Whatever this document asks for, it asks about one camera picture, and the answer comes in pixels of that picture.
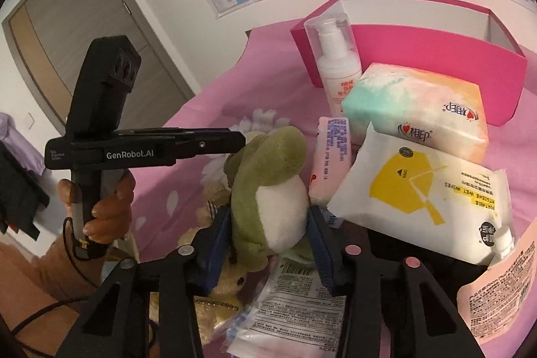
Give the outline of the left hand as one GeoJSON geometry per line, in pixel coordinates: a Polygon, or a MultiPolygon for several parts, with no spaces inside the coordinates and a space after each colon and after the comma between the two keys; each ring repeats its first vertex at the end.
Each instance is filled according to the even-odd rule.
{"type": "Polygon", "coordinates": [[[98,244],[112,244],[123,238],[129,231],[136,180],[131,172],[126,172],[118,182],[115,192],[100,200],[92,210],[93,220],[89,221],[83,233],[98,244]]]}

